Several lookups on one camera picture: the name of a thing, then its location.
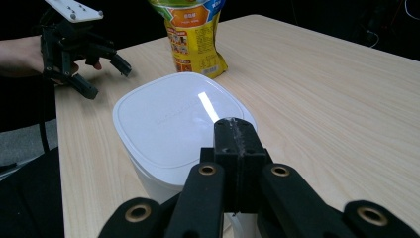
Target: person's arm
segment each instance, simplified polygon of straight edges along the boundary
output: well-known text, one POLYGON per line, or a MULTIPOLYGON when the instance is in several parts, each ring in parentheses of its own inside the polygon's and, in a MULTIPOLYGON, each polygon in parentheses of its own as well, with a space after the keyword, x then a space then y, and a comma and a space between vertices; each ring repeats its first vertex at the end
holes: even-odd
POLYGON ((0 76, 33 76, 43 70, 40 36, 0 41, 0 76))

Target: chip bag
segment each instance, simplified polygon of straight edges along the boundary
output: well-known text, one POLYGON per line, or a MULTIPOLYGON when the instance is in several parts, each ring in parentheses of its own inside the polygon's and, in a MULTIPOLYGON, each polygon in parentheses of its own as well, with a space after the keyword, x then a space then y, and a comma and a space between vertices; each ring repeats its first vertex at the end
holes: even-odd
POLYGON ((216 30, 225 0, 149 0, 164 17, 178 72, 193 71, 215 78, 227 70, 216 51, 216 30))

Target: wooden table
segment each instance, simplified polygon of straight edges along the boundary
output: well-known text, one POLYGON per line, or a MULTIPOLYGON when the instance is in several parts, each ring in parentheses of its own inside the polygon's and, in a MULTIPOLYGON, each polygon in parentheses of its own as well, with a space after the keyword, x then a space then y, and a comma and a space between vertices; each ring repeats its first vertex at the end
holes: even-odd
MULTIPOLYGON (((219 24, 229 69, 215 80, 253 113, 272 158, 297 169, 327 204, 378 203, 420 232, 420 62, 263 16, 219 24)), ((112 120, 115 103, 175 73, 167 38, 80 74, 99 93, 88 100, 56 89, 66 237, 97 237, 123 202, 147 197, 112 120)))

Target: cable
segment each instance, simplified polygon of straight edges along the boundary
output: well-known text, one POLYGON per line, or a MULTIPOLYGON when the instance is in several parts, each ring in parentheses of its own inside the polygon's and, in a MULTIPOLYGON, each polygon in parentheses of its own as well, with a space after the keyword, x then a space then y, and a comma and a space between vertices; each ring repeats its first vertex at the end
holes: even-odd
POLYGON ((379 42, 379 35, 375 32, 370 31, 370 30, 367 30, 367 33, 368 34, 373 34, 374 36, 376 36, 376 42, 373 43, 373 45, 370 46, 370 48, 374 48, 377 45, 377 43, 379 42))
POLYGON ((420 18, 417 18, 417 17, 414 17, 413 15, 411 15, 411 13, 408 11, 408 7, 407 7, 407 1, 408 0, 405 0, 405 12, 407 13, 407 15, 408 16, 410 16, 411 18, 414 18, 414 19, 416 19, 416 20, 420 20, 420 18))
POLYGON ((38 96, 38 108, 39 108, 39 115, 38 115, 38 124, 40 127, 40 134, 41 134, 41 141, 43 143, 44 153, 50 150, 49 141, 47 139, 47 130, 46 130, 46 118, 45 118, 45 85, 44 85, 44 77, 40 77, 40 90, 38 96))
POLYGON ((391 23, 389 24, 389 27, 393 26, 393 24, 394 24, 394 22, 395 22, 395 19, 396 19, 396 17, 398 16, 399 9, 401 9, 401 6, 402 6, 402 1, 399 1, 398 8, 396 9, 394 16, 392 17, 392 21, 391 21, 391 23))
POLYGON ((296 26, 299 26, 299 23, 297 23, 296 11, 294 10, 294 1, 293 0, 290 0, 290 3, 291 3, 291 9, 293 10, 294 22, 296 23, 296 26))

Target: plastic container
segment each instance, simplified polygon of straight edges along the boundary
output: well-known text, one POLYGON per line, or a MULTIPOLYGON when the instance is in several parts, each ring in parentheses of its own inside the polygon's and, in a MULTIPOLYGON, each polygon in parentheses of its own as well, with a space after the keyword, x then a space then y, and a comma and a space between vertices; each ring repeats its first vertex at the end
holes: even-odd
POLYGON ((179 72, 142 85, 113 109, 115 128, 151 199, 179 193, 202 147, 213 147, 213 125, 237 117, 257 130, 247 108, 202 74, 179 72))

